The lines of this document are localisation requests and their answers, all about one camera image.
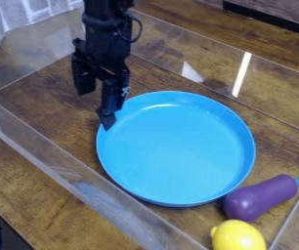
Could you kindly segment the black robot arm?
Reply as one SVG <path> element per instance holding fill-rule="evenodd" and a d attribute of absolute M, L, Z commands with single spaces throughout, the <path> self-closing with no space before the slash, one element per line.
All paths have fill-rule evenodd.
<path fill-rule="evenodd" d="M 131 70 L 126 60 L 131 55 L 132 19 L 128 10 L 134 0 L 84 0 L 83 22 L 87 39 L 74 40 L 72 69 L 80 95 L 103 82 L 102 117 L 122 109 L 130 91 Z"/>

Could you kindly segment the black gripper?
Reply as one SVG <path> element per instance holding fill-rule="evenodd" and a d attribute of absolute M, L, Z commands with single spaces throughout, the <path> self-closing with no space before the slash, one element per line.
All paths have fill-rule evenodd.
<path fill-rule="evenodd" d="M 123 108 L 130 94 L 131 71 L 126 60 L 131 55 L 132 19 L 130 16 L 100 19 L 83 16 L 86 38 L 74 40 L 72 71 L 79 95 L 95 91 L 96 79 L 103 81 L 103 116 Z"/>

